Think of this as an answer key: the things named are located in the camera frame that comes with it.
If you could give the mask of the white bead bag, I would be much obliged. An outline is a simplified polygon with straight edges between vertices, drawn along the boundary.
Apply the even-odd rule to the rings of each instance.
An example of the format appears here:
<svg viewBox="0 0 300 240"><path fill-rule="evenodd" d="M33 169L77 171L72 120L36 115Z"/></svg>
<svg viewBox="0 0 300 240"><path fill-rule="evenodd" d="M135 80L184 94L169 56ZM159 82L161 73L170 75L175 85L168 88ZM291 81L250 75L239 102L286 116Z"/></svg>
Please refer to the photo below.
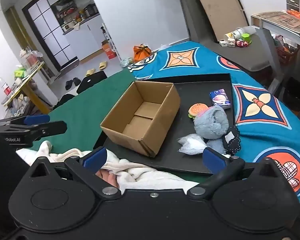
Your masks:
<svg viewBox="0 0 300 240"><path fill-rule="evenodd" d="M202 154L207 148L206 143L196 133L179 138L178 143L181 145L178 151L186 155Z"/></svg>

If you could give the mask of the grey plush toy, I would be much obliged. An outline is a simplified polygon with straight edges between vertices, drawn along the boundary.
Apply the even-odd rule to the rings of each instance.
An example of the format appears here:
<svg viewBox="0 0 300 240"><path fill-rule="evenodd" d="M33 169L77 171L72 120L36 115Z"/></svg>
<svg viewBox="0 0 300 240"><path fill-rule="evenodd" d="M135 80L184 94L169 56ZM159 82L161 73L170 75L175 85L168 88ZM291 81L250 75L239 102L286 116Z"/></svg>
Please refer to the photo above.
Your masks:
<svg viewBox="0 0 300 240"><path fill-rule="evenodd" d="M227 115L220 106L210 107L194 119L194 130L204 139L219 139L227 132L228 128Z"/></svg>

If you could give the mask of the burger squishy toy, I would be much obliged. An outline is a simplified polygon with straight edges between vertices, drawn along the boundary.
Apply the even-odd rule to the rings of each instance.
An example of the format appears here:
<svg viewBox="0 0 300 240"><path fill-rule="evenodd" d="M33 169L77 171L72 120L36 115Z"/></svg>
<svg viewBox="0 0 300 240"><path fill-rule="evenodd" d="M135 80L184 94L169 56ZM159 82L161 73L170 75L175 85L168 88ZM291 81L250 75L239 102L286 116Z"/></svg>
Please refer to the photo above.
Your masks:
<svg viewBox="0 0 300 240"><path fill-rule="evenodd" d="M204 103L195 103L188 110L188 117L195 118L198 114L205 112L209 107Z"/></svg>

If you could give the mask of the blue tissue pack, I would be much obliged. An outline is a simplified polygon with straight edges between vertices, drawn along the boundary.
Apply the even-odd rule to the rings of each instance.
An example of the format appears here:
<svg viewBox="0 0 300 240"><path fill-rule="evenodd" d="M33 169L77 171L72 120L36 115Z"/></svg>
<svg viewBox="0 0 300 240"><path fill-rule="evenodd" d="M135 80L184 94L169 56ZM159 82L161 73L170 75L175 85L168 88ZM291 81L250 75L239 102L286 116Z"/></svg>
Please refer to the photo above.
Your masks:
<svg viewBox="0 0 300 240"><path fill-rule="evenodd" d="M231 102L224 89L214 90L209 93L213 106L220 106L223 109L230 109Z"/></svg>

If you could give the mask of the brown cardboard box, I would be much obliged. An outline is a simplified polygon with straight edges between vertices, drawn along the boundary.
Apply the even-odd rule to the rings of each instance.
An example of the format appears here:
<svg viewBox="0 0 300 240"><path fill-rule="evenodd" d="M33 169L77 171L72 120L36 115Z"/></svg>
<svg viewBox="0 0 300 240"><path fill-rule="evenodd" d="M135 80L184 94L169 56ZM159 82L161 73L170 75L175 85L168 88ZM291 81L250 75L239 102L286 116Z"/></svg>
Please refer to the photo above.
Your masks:
<svg viewBox="0 0 300 240"><path fill-rule="evenodd" d="M134 81L100 126L113 143L154 158L179 107L173 83Z"/></svg>

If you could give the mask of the small blue fluffy cloth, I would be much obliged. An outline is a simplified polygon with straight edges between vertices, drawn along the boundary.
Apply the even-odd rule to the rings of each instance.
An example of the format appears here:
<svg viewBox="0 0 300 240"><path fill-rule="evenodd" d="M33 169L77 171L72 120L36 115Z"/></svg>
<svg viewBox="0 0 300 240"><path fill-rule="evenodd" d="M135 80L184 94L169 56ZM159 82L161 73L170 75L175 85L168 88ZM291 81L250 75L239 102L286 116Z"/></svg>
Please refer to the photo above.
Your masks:
<svg viewBox="0 0 300 240"><path fill-rule="evenodd" d="M209 140L206 143L207 147L215 150L216 152L220 153L220 154L226 154L226 150L223 146L223 142L222 139L215 139L215 140Z"/></svg>

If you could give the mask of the yellow shelf table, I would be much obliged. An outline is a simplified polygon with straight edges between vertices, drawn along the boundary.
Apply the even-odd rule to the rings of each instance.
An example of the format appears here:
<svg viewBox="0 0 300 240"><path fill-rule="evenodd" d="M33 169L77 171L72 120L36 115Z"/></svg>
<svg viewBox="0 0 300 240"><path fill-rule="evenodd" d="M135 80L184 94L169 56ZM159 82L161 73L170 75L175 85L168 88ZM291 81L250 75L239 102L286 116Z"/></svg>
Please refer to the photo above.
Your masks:
<svg viewBox="0 0 300 240"><path fill-rule="evenodd" d="M21 84L7 98L7 100L2 103L4 107L7 107L19 93L23 92L42 114L49 114L51 112L47 106L47 103L41 100L29 85L29 82L39 72L39 70L41 70L44 64L44 62L41 62L32 69L31 74L25 77Z"/></svg>

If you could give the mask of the plastic water bottle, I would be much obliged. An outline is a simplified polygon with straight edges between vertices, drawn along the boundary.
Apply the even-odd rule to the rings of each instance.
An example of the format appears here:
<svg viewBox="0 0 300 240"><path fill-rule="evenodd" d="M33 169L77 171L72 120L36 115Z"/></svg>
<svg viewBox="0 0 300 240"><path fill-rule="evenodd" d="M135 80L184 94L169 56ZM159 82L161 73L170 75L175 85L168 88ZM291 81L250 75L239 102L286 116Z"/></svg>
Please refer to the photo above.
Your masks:
<svg viewBox="0 0 300 240"><path fill-rule="evenodd" d="M0 77L0 87L2 88L6 96L10 96L12 90L10 86L7 84L7 82L4 81L1 77Z"/></svg>

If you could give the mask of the white fleece cloth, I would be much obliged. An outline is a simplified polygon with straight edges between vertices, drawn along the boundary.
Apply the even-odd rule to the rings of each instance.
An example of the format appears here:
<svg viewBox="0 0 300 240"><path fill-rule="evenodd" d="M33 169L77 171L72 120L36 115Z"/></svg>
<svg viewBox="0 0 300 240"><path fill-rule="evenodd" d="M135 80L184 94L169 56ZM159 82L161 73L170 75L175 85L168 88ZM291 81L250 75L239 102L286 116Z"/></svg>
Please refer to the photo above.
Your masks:
<svg viewBox="0 0 300 240"><path fill-rule="evenodd" d="M47 157L52 163L65 161L66 158L77 155L86 156L89 151L80 151L77 148L69 149L64 153L52 153L52 144L44 141L39 150L22 148L17 150L17 155L28 165L32 165L38 157ZM182 189L185 193L198 185L197 182L184 180L168 172L158 171L149 166L134 163L127 159L119 159L113 152L107 150L107 161L102 169L114 174L121 192L126 189L143 190L175 190Z"/></svg>

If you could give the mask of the green cloth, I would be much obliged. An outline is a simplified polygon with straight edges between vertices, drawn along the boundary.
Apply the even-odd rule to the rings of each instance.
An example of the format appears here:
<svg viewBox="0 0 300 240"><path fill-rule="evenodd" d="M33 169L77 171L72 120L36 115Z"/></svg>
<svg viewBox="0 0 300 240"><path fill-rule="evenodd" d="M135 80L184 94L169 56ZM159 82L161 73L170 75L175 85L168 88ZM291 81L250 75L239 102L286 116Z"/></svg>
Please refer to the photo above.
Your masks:
<svg viewBox="0 0 300 240"><path fill-rule="evenodd" d="M64 121L67 131L47 138L52 153L77 148L92 150L102 133L100 124L132 83L132 75L121 71L78 94L50 113L52 121Z"/></svg>

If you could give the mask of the blue patterned blanket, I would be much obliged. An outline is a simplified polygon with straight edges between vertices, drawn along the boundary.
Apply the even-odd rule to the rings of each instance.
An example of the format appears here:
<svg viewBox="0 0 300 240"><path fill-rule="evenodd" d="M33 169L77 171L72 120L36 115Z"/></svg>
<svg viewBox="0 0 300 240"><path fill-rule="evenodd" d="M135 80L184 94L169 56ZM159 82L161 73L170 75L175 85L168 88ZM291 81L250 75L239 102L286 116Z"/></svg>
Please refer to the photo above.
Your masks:
<svg viewBox="0 0 300 240"><path fill-rule="evenodd" d="M275 96L238 66L196 42L158 51L128 67L138 80L228 73L231 76L238 155L247 162L275 160L300 200L300 120Z"/></svg>

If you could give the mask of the black slippers pair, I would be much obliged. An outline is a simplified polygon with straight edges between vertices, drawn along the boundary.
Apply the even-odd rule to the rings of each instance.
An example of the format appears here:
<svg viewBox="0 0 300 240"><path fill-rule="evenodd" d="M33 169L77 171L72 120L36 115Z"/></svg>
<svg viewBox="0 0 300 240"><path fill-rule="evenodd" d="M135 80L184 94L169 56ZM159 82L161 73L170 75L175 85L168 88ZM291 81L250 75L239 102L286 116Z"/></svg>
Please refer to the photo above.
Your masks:
<svg viewBox="0 0 300 240"><path fill-rule="evenodd" d="M65 89L66 90L70 90L72 85L75 85L75 86L79 86L81 83L81 80L77 77L74 77L72 80L68 80L66 81L65 83Z"/></svg>

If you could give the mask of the black chair back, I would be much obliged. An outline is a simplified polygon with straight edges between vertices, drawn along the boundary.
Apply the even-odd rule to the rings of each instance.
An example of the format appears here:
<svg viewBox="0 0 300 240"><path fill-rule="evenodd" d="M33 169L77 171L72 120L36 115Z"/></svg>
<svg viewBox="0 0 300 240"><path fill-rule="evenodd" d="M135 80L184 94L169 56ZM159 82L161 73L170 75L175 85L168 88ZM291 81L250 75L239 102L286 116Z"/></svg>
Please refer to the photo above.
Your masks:
<svg viewBox="0 0 300 240"><path fill-rule="evenodd" d="M86 76L77 88L77 94L80 94L88 88L93 87L95 84L105 80L106 78L107 76L104 71L95 72L94 74Z"/></svg>

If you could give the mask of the black tray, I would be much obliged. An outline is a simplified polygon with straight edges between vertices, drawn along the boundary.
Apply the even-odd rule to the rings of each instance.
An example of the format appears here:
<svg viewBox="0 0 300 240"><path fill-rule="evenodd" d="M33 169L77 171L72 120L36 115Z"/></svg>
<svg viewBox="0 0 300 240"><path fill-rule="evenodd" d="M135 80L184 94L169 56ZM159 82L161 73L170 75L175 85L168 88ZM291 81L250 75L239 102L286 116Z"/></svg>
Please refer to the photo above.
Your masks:
<svg viewBox="0 0 300 240"><path fill-rule="evenodd" d="M197 102L211 105L209 97L211 91L224 88L230 101L233 102L230 74L162 77L154 79L154 81L173 83L181 97L180 109L157 156L154 158L146 157L119 146L111 142L104 132L98 137L94 148L104 146L119 158L125 158L160 170L210 174L210 171L203 165L201 154L191 157L178 152L180 144L177 143L177 139L194 132L193 121L187 116L187 111L191 105Z"/></svg>

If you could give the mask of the orange cardboard carton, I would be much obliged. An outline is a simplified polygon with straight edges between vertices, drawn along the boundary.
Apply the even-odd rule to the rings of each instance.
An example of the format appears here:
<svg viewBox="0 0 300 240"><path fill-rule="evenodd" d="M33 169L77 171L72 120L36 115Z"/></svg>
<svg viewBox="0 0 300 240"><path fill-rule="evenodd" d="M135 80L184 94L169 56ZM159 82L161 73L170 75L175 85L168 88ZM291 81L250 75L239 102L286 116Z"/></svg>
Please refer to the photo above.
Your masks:
<svg viewBox="0 0 300 240"><path fill-rule="evenodd" d="M115 51L113 51L113 49L110 46L110 43L107 40L102 41L102 49L104 50L108 59L111 60L116 57Z"/></svg>

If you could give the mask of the grey low platform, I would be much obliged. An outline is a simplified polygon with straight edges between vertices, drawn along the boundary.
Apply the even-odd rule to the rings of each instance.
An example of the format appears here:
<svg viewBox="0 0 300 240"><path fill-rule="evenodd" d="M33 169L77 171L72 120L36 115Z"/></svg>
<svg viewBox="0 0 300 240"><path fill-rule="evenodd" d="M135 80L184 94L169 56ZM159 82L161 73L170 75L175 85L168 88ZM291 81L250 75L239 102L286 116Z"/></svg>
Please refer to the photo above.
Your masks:
<svg viewBox="0 0 300 240"><path fill-rule="evenodd" d="M252 43L248 47L231 48L222 47L218 42L215 42L211 31L208 29L196 30L193 27L188 27L188 31L191 41L200 43L216 54L250 72L258 72L270 67L266 50L257 34L252 35Z"/></svg>

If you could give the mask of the white kitchen cabinet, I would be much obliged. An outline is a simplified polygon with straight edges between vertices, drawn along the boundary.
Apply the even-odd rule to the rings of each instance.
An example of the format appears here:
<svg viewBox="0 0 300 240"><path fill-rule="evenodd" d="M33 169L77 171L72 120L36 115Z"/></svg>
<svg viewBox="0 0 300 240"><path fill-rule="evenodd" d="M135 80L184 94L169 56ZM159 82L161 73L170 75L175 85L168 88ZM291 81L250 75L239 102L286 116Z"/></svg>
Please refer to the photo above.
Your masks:
<svg viewBox="0 0 300 240"><path fill-rule="evenodd" d="M102 49L103 20L94 0L47 0L62 35L81 61Z"/></svg>

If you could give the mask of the orange bag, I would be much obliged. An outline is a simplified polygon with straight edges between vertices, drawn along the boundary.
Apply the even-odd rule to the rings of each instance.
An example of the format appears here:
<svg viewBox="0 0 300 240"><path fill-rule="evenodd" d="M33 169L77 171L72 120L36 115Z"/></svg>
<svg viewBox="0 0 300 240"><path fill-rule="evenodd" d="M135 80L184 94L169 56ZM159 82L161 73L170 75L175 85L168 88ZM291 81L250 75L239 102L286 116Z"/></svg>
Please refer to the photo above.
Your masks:
<svg viewBox="0 0 300 240"><path fill-rule="evenodd" d="M149 57L152 54L151 49L144 44L141 44L139 46L134 46L133 52L134 52L133 60L135 63Z"/></svg>

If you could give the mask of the red basket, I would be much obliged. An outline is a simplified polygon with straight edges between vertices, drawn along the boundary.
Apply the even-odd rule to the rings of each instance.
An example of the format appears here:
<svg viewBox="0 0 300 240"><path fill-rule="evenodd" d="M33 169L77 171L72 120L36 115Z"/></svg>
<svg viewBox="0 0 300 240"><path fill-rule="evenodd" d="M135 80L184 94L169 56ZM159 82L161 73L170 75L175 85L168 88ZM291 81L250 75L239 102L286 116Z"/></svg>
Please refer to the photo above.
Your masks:
<svg viewBox="0 0 300 240"><path fill-rule="evenodd" d="M293 46L285 42L283 36L281 35L274 38L274 44L276 47L277 55L279 57L279 62L283 66L287 66L293 60L295 60L300 49L299 45Z"/></svg>

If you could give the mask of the green lidded cup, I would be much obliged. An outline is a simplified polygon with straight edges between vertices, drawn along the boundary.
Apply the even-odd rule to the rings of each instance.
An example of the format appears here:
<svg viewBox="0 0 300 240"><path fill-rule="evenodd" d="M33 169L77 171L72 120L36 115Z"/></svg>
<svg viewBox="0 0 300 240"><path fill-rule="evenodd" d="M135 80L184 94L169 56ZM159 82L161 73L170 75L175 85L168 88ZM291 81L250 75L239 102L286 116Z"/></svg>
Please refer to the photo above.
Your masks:
<svg viewBox="0 0 300 240"><path fill-rule="evenodd" d="M243 33L241 35L241 38L244 42L247 42L248 44L251 44L251 36L249 33Z"/></svg>

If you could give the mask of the white jar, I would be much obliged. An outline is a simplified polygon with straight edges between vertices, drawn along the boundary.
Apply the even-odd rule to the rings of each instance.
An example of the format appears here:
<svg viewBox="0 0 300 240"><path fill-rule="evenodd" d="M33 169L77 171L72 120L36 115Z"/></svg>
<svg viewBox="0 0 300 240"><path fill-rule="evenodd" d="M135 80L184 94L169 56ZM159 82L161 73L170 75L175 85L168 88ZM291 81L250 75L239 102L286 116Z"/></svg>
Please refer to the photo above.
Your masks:
<svg viewBox="0 0 300 240"><path fill-rule="evenodd" d="M240 40L242 39L242 35L245 33L244 29L243 28L237 28L236 30L234 31L231 31L229 33L226 33L224 35L224 40L227 41L228 39L230 38L233 38L235 40Z"/></svg>

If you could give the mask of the grey side table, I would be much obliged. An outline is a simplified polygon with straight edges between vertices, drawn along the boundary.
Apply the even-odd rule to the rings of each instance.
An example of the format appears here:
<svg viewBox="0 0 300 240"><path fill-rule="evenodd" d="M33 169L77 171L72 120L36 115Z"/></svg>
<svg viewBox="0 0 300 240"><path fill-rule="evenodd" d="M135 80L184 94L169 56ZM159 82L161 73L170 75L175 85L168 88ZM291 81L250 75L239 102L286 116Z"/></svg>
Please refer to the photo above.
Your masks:
<svg viewBox="0 0 300 240"><path fill-rule="evenodd" d="M271 33L300 45L300 18L288 11L262 12L251 15L251 25L256 28L276 78L283 77Z"/></svg>

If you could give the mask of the framed brown board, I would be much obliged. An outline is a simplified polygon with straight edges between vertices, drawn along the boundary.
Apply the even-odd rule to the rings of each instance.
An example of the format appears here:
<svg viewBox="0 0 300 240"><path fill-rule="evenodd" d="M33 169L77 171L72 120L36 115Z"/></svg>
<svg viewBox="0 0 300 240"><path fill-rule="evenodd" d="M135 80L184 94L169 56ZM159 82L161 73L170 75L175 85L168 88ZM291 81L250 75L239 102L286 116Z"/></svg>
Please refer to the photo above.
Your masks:
<svg viewBox="0 0 300 240"><path fill-rule="evenodd" d="M249 25L240 0L197 0L207 16L213 31L213 39L218 42L226 33L238 27Z"/></svg>

